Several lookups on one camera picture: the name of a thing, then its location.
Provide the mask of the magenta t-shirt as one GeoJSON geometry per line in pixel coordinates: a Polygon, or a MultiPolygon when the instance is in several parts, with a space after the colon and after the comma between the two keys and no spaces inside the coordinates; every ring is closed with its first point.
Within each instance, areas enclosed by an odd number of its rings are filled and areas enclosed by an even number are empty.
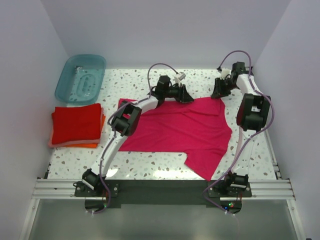
{"type": "Polygon", "coordinates": [[[183,104],[165,101],[143,113],[121,152],[185,153],[185,165],[209,181],[228,150],[232,130],[221,99],[197,98],[183,104]]]}

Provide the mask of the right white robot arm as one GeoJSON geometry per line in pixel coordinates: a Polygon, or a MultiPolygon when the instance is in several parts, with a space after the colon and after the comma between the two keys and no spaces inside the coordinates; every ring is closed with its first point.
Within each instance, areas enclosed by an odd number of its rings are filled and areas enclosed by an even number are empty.
{"type": "Polygon", "coordinates": [[[271,98],[260,91],[251,69],[247,69],[243,62],[234,63],[232,69],[218,67],[217,71],[220,76],[215,78],[212,99],[227,97],[234,89],[242,94],[236,115],[236,125],[239,127],[236,153],[222,185],[223,192],[233,197],[248,185],[249,161],[256,138],[267,124],[271,98]]]}

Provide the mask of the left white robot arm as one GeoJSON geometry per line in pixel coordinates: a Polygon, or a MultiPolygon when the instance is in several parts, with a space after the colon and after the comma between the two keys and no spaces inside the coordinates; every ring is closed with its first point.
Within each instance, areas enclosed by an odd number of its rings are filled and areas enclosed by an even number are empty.
{"type": "Polygon", "coordinates": [[[132,136],[138,127],[142,114],[155,110],[164,104],[166,99],[175,99],[178,103],[189,104],[194,101],[187,92],[186,85],[182,80],[185,73],[178,72],[174,76],[175,83],[167,75],[161,75],[157,85],[150,90],[146,98],[125,101],[110,116],[107,124],[111,127],[110,139],[103,147],[93,165],[82,175],[82,183],[86,186],[86,191],[92,196],[99,196],[106,184],[104,182],[109,167],[120,147],[132,136]]]}

